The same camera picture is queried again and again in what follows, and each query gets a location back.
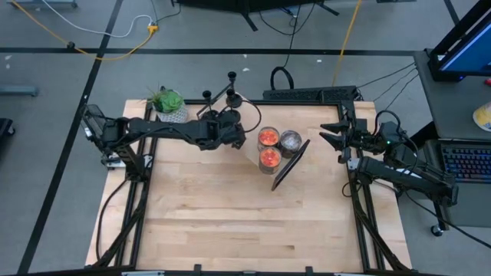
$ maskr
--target white plant pot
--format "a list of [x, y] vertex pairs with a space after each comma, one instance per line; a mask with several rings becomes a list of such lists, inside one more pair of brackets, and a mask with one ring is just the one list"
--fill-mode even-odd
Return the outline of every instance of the white plant pot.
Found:
[[158, 112], [155, 107], [153, 109], [156, 111], [157, 116], [163, 122], [171, 122], [171, 123], [185, 123], [187, 121], [187, 107], [183, 103], [180, 109], [173, 111], [171, 113], [162, 113]]

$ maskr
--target desk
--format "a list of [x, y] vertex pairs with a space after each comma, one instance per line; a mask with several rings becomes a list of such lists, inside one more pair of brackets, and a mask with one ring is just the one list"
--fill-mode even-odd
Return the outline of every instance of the desk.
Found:
[[[431, 123], [414, 134], [412, 139], [418, 147], [439, 138], [491, 142], [491, 133], [481, 130], [473, 121], [474, 110], [491, 101], [491, 88], [484, 84], [486, 77], [466, 77], [459, 83], [436, 82], [431, 77], [427, 53], [415, 53], [414, 60], [433, 117]], [[435, 157], [440, 155], [431, 148], [426, 148], [427, 152], [435, 152]], [[437, 158], [428, 161], [442, 166]], [[447, 218], [458, 226], [491, 227], [486, 211], [491, 207], [491, 186], [463, 183], [459, 188], [458, 204], [446, 210]]]
[[414, 134], [413, 141], [418, 147], [438, 138], [491, 141], [491, 133], [473, 121], [474, 110], [491, 101], [491, 88], [484, 84], [486, 77], [466, 77], [459, 83], [436, 82], [431, 77], [429, 60], [425, 51], [414, 54], [433, 122]]
[[[127, 101], [124, 116], [142, 117], [145, 104]], [[374, 104], [355, 106], [357, 117], [367, 118], [373, 129]], [[189, 114], [201, 107], [189, 106]], [[274, 126], [278, 130], [290, 128], [311, 140], [297, 166], [271, 192], [272, 178], [230, 146], [200, 152], [180, 140], [159, 140], [137, 269], [192, 270], [201, 264], [204, 271], [305, 272], [305, 266], [316, 272], [362, 271], [352, 202], [341, 195], [348, 179], [346, 166], [337, 163], [339, 153], [318, 135], [321, 123], [338, 122], [337, 108], [262, 105], [260, 109], [263, 117], [283, 118]], [[108, 173], [101, 206], [123, 178], [122, 169]], [[101, 250], [120, 231], [128, 189], [125, 186], [107, 207]], [[393, 192], [381, 186], [372, 186], [371, 191], [381, 236], [410, 267]], [[95, 230], [87, 264], [96, 261]], [[371, 262], [375, 268], [373, 254]]]

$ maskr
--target yellow object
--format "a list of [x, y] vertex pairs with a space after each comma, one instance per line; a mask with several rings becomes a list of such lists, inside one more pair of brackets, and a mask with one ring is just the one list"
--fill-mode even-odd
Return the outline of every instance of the yellow object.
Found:
[[346, 44], [348, 43], [348, 39], [350, 38], [351, 29], [353, 28], [354, 20], [356, 19], [356, 15], [358, 14], [360, 5], [361, 5], [361, 0], [358, 0], [358, 3], [356, 4], [356, 8], [354, 8], [354, 13], [353, 13], [353, 17], [351, 18], [350, 26], [348, 27], [348, 32], [346, 32], [346, 37], [344, 38], [343, 47], [341, 48], [341, 54], [339, 55], [339, 59], [336, 64], [336, 69], [334, 70], [334, 76], [332, 78], [332, 86], [334, 86], [334, 84], [336, 83], [336, 79], [338, 78], [341, 62], [343, 61], [344, 49], [346, 48]]
[[159, 26], [157, 26], [157, 25], [150, 25], [147, 28], [148, 28], [148, 32], [151, 35], [153, 35], [154, 32], [159, 31]]
[[474, 111], [473, 119], [477, 126], [485, 131], [491, 131], [491, 102]]
[[[43, 28], [44, 30], [46, 30], [52, 36], [54, 36], [55, 38], [57, 38], [59, 41], [63, 42], [65, 45], [68, 45], [69, 44], [68, 41], [64, 40], [59, 35], [55, 34], [52, 30], [50, 30], [48, 27], [44, 26], [41, 22], [39, 22], [36, 18], [34, 18], [34, 16], [32, 16], [28, 11], [26, 11], [24, 8], [22, 8], [22, 6], [20, 6], [15, 0], [12, 0], [12, 3], [18, 9], [20, 9], [21, 11], [23, 11], [32, 21], [34, 21], [37, 25], [39, 25], [41, 28]], [[112, 57], [109, 57], [109, 58], [108, 57], [93, 57], [93, 58], [96, 59], [96, 60], [98, 60], [98, 61], [117, 61], [117, 60], [123, 59], [123, 58], [129, 56], [130, 54], [134, 53], [136, 50], [138, 50], [142, 46], [144, 46], [152, 38], [153, 33], [155, 33], [158, 30], [159, 30], [159, 27], [158, 26], [154, 26], [154, 25], [148, 26], [148, 32], [149, 32], [148, 37], [142, 43], [140, 43], [138, 46], [136, 46], [133, 50], [127, 52], [126, 54], [124, 54], [124, 55], [122, 55], [120, 57], [113, 57], [113, 58]], [[74, 49], [76, 51], [82, 53], [82, 54], [91, 55], [91, 54], [87, 53], [86, 51], [84, 51], [84, 50], [82, 50], [80, 48], [75, 47]]]

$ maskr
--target wooden table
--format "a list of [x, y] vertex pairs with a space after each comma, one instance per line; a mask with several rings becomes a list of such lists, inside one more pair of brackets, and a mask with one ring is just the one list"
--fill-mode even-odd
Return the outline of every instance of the wooden table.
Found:
[[[124, 116], [143, 117], [145, 104], [127, 101]], [[355, 106], [357, 117], [367, 118], [373, 129], [374, 104], [357, 102]], [[196, 114], [202, 106], [188, 107], [189, 114]], [[297, 166], [272, 192], [271, 176], [261, 174], [237, 149], [221, 146], [200, 152], [180, 140], [159, 140], [137, 269], [189, 271], [201, 264], [204, 271], [301, 272], [305, 266], [316, 272], [362, 271], [352, 202], [341, 194], [348, 181], [346, 166], [337, 163], [339, 152], [318, 135], [321, 123], [338, 122], [337, 108], [260, 109], [263, 119], [276, 118], [274, 127], [280, 132], [293, 129], [303, 140], [311, 140]], [[244, 128], [252, 127], [242, 117]], [[255, 133], [249, 133], [248, 141], [256, 143]], [[123, 178], [122, 169], [108, 173], [101, 206]], [[107, 207], [101, 250], [120, 231], [128, 189], [126, 185]], [[381, 236], [410, 267], [394, 193], [376, 185], [371, 191]], [[95, 233], [94, 229], [87, 264], [95, 262]], [[369, 238], [367, 244], [371, 249]], [[126, 262], [129, 251], [127, 246]], [[370, 254], [375, 268], [373, 250]]]

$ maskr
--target potted plant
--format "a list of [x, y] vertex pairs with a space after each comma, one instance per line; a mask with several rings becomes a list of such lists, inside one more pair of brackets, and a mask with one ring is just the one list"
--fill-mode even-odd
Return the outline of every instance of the potted plant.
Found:
[[163, 122], [184, 123], [187, 109], [183, 97], [175, 90], [160, 87], [159, 92], [152, 91], [149, 99], [157, 116]]

